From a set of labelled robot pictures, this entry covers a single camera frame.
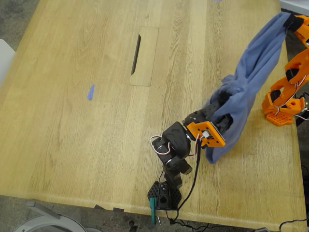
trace wooden table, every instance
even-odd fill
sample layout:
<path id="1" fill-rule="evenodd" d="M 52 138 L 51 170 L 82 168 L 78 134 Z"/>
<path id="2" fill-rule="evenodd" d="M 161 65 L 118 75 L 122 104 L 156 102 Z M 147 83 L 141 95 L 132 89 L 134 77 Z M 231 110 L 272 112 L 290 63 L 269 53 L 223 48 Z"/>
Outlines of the wooden table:
<path id="1" fill-rule="evenodd" d="M 0 194 L 150 214 L 162 171 L 150 136 L 201 108 L 279 11 L 276 0 L 41 0 L 0 88 Z M 234 148 L 202 157 L 180 218 L 271 230 L 305 218 L 296 127 L 260 107 L 286 61 L 283 46 Z"/>

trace blue plastic piece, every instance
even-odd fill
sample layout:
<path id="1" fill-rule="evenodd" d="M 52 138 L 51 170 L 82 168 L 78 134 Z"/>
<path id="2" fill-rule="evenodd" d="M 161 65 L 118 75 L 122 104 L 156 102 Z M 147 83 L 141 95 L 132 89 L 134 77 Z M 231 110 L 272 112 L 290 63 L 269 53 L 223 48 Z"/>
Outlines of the blue plastic piece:
<path id="1" fill-rule="evenodd" d="M 92 85 L 89 89 L 89 93 L 87 95 L 87 98 L 88 100 L 91 100 L 92 99 L 92 96 L 93 96 L 93 91 L 95 90 L 95 85 Z"/>
<path id="2" fill-rule="evenodd" d="M 149 199 L 149 206 L 150 206 L 150 209 L 151 209 L 151 224 L 155 224 L 156 197 L 151 197 Z"/>
<path id="3" fill-rule="evenodd" d="M 215 121 L 226 114 L 233 118 L 232 125 L 223 134 L 225 146 L 206 148 L 205 155 L 209 163 L 215 163 L 239 139 L 256 93 L 278 63 L 282 42 L 285 39 L 286 28 L 283 24 L 289 16 L 289 13 L 284 12 L 277 14 L 257 33 L 241 56 L 234 75 L 223 78 L 222 85 L 206 103 L 209 105 L 218 100 L 221 92 L 231 94 L 228 101 L 208 118 Z"/>

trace black cable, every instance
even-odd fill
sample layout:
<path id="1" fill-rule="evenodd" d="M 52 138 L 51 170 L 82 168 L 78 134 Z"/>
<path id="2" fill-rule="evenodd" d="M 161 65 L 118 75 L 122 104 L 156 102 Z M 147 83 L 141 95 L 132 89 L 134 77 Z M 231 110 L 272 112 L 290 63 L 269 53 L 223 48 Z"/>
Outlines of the black cable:
<path id="1" fill-rule="evenodd" d="M 160 180 L 161 180 L 161 176 L 163 175 L 163 172 L 164 172 L 164 171 L 161 172 L 161 175 L 160 175 L 160 177 L 159 177 L 159 183 L 160 183 Z"/>
<path id="2" fill-rule="evenodd" d="M 309 93 L 307 93 L 307 92 L 303 92 L 303 96 L 304 95 L 307 95 L 309 97 Z"/>
<path id="3" fill-rule="evenodd" d="M 195 167 L 195 172 L 194 172 L 194 178 L 193 178 L 193 182 L 192 182 L 192 186 L 191 186 L 191 189 L 187 195 L 187 197 L 184 199 L 184 201 L 181 203 L 181 205 L 178 207 L 177 209 L 177 215 L 174 219 L 169 219 L 170 223 L 173 224 L 173 222 L 176 221 L 176 219 L 178 218 L 178 215 L 179 215 L 179 210 L 181 209 L 181 207 L 183 206 L 183 204 L 189 199 L 189 197 L 191 196 L 191 193 L 194 189 L 194 186 L 195 186 L 195 183 L 197 181 L 197 171 L 198 171 L 198 166 L 199 166 L 199 161 L 200 161 L 200 158 L 201 158 L 201 141 L 198 140 L 197 141 L 197 163 L 196 163 L 196 167 Z"/>
<path id="4" fill-rule="evenodd" d="M 193 226 L 190 226 L 190 225 L 188 225 L 188 224 L 185 224 L 184 223 L 184 221 L 182 221 L 182 220 L 180 220 L 181 222 L 182 222 L 182 224 L 180 223 L 180 222 L 177 222 L 177 221 L 175 221 L 175 224 L 179 224 L 179 225 L 181 225 L 181 226 L 185 226 L 185 227 L 187 227 L 187 228 L 190 228 L 190 229 L 192 229 L 192 232 L 194 232 L 194 230 L 199 230 L 199 229 L 201 229 L 201 228 L 203 228 L 203 227 L 205 227 L 204 228 L 204 230 L 203 231 L 205 231 L 207 228 L 208 228 L 208 226 L 209 226 L 209 223 L 207 224 L 207 226 L 200 226 L 200 227 L 198 227 L 198 228 L 194 228 Z"/>
<path id="5" fill-rule="evenodd" d="M 280 224 L 279 226 L 279 232 L 281 232 L 281 227 L 284 225 L 284 224 L 287 224 L 287 223 L 292 223 L 292 222 L 296 222 L 296 221 L 307 221 L 309 219 L 309 213 L 307 214 L 307 218 L 305 219 L 295 219 L 295 220 L 292 220 L 292 221 L 285 221 L 283 223 Z"/>
<path id="6" fill-rule="evenodd" d="M 293 223 L 293 222 L 296 222 L 296 221 L 307 221 L 308 219 L 309 219 L 309 213 L 307 214 L 307 218 L 305 218 L 305 219 L 295 219 L 295 220 L 291 220 L 291 221 L 284 221 L 283 223 L 280 224 L 279 230 L 278 230 L 278 231 L 275 231 L 275 232 L 281 232 L 281 227 L 282 227 L 284 224 Z M 263 227 L 263 228 L 259 228 L 259 229 L 254 229 L 254 230 L 252 230 L 251 232 L 255 232 L 256 230 L 261 230 L 261 229 L 267 229 L 267 228 L 266 228 L 266 227 Z"/>
<path id="7" fill-rule="evenodd" d="M 306 171 L 307 171 L 307 176 L 309 176 L 309 170 L 308 170 L 308 168 L 306 167 L 306 166 L 304 166 L 304 165 L 301 165 L 303 168 L 305 168 L 306 169 Z"/>

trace red and white wire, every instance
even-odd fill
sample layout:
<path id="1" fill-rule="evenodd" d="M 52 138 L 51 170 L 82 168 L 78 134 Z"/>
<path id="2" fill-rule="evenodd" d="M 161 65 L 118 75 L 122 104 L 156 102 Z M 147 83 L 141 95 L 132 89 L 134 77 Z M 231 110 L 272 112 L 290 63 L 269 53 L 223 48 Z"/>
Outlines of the red and white wire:
<path id="1" fill-rule="evenodd" d="M 161 155 L 161 156 L 165 156 L 165 155 L 169 154 L 169 153 L 170 153 L 170 143 L 168 143 L 168 148 L 169 148 L 168 152 L 166 152 L 166 153 L 160 153 L 160 152 L 157 152 L 156 149 L 155 149 L 154 146 L 153 146 L 152 141 L 153 141 L 154 138 L 161 138 L 161 139 L 162 139 L 162 137 L 159 136 L 159 135 L 154 135 L 154 136 L 152 136 L 152 137 L 150 138 L 150 145 L 151 145 L 151 147 L 153 148 L 154 152 L 157 153 L 158 155 Z"/>

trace power cord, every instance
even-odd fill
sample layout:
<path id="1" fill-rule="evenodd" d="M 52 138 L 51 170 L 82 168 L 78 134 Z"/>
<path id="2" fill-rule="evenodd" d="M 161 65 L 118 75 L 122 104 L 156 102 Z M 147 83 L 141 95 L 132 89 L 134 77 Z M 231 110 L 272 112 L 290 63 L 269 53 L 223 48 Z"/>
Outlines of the power cord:
<path id="1" fill-rule="evenodd" d="M 188 227 L 188 228 L 192 229 L 192 232 L 194 232 L 194 230 L 196 230 L 196 232 L 204 232 L 206 229 L 219 228 L 219 227 L 228 227 L 228 226 L 212 226 L 212 227 L 210 227 L 209 223 L 207 223 L 206 226 L 200 226 L 198 228 L 194 228 L 193 226 L 185 224 L 185 222 L 183 220 L 180 220 L 180 221 L 182 222 L 182 224 L 180 222 L 177 222 L 177 221 L 175 221 L 175 223 L 179 224 L 181 226 L 185 226 L 185 227 Z"/>
<path id="2" fill-rule="evenodd" d="M 184 201 L 181 203 L 181 205 L 178 207 L 178 209 L 176 211 L 177 214 L 176 214 L 176 217 L 174 219 L 169 218 L 168 214 L 166 212 L 166 217 L 169 220 L 170 225 L 173 225 L 173 224 L 176 223 L 176 219 L 178 218 L 178 215 L 179 215 L 179 210 L 181 209 L 183 204 L 189 199 L 189 197 L 191 196 L 191 193 L 194 189 L 195 183 L 197 181 L 197 171 L 198 171 L 199 161 L 200 161 L 200 158 L 201 158 L 201 146 L 200 145 L 201 145 L 201 141 L 197 138 L 197 141 L 196 141 L 197 162 L 196 162 L 196 166 L 195 166 L 195 172 L 194 172 L 194 178 L 193 178 L 192 186 L 191 186 L 191 189 L 190 189 L 188 195 L 186 196 Z"/>
<path id="3" fill-rule="evenodd" d="M 291 221 L 284 221 L 283 223 L 280 224 L 279 226 L 279 230 L 278 231 L 275 231 L 275 232 L 281 232 L 281 228 L 284 224 L 287 224 L 287 223 L 293 223 L 293 222 L 296 222 L 296 221 L 307 221 L 309 219 L 309 213 L 307 214 L 307 218 L 305 219 L 295 219 L 295 220 L 291 220 Z M 255 232 L 257 230 L 262 230 L 262 229 L 267 229 L 266 227 L 263 227 L 263 228 L 259 228 L 259 229 L 254 229 L 252 230 L 251 232 Z"/>

